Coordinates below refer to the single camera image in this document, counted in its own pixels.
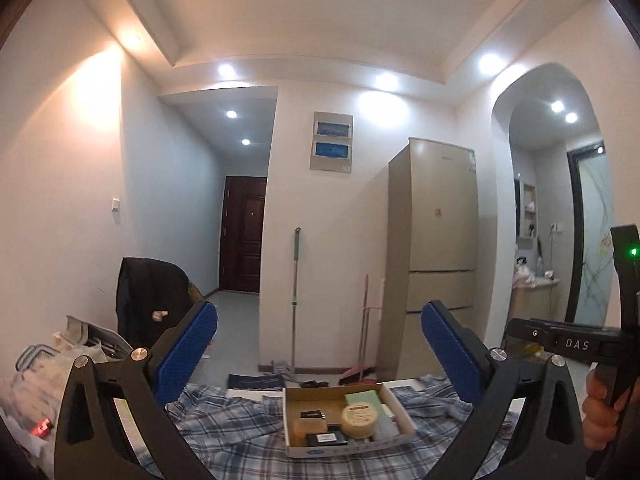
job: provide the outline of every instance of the beige refrigerator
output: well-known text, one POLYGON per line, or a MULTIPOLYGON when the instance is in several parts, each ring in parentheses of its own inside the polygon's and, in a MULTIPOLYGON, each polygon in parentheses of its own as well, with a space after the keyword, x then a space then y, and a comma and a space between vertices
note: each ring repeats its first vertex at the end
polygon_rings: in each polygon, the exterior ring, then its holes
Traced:
POLYGON ((478 183, 473 150, 409 139, 389 162, 385 292, 378 379, 442 369, 422 335, 420 313, 441 300, 474 328, 478 261, 478 183))

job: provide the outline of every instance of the plaid cloth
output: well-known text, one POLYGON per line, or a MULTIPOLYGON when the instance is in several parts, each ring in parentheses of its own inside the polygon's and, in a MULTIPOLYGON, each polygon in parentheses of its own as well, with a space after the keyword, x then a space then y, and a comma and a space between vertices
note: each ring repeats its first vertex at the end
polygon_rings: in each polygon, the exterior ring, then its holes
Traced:
MULTIPOLYGON (((408 444, 358 455, 322 458, 287 457, 282 400, 262 402, 227 397, 225 389, 188 385, 169 405, 168 415, 203 464, 218 480, 292 479, 421 479, 438 461, 472 411, 446 378, 420 378, 425 388, 394 388, 417 428, 408 444)), ((505 419, 498 439, 478 477, 498 466, 516 423, 505 419)), ((138 459, 150 473, 160 475, 148 451, 138 459)))

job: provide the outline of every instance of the brown door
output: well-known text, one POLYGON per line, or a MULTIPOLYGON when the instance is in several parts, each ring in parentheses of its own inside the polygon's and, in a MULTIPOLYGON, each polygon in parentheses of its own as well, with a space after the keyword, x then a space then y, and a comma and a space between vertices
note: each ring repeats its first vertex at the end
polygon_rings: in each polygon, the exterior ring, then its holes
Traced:
POLYGON ((220 288, 260 291, 260 251, 267 179, 228 176, 222 207, 220 288))

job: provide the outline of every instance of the blue gripper pad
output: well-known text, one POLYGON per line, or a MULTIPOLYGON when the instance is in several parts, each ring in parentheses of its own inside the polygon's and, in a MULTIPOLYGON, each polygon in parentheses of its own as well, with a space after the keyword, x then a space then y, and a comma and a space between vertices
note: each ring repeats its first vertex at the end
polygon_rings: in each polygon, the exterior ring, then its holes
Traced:
POLYGON ((484 395, 482 375, 460 339, 437 309, 428 303, 420 316, 422 333, 461 400, 478 406, 484 395))
POLYGON ((216 307, 204 303, 156 370, 154 395, 161 406, 180 397, 217 329, 216 307))

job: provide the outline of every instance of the finger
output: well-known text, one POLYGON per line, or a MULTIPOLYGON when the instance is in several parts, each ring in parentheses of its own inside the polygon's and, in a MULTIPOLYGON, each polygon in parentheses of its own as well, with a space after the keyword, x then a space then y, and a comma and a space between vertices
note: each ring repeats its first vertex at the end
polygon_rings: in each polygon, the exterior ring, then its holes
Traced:
MULTIPOLYGON (((629 390, 627 390, 624 394, 620 396, 620 398, 613 405, 614 409, 617 412, 621 412, 624 410, 626 405, 626 400, 629 396, 629 390)), ((638 404, 640 402, 640 381, 636 382, 636 386, 634 387, 634 394, 631 396, 630 404, 638 404)))
POLYGON ((606 406, 604 402, 593 397, 587 397, 582 403, 582 410, 591 422, 604 428, 615 426, 618 422, 619 414, 613 408, 606 406))
POLYGON ((592 420, 585 418, 582 422, 582 431, 585 436, 600 442, 611 442, 616 437, 618 428, 604 427, 595 424, 592 420))
POLYGON ((596 370, 591 370, 587 375, 587 395, 596 399, 607 396, 607 387, 596 377, 596 370))
POLYGON ((606 442, 593 440, 591 437, 586 435, 584 437, 584 447, 586 447, 587 449, 591 449, 592 451, 602 451, 606 445, 606 442))

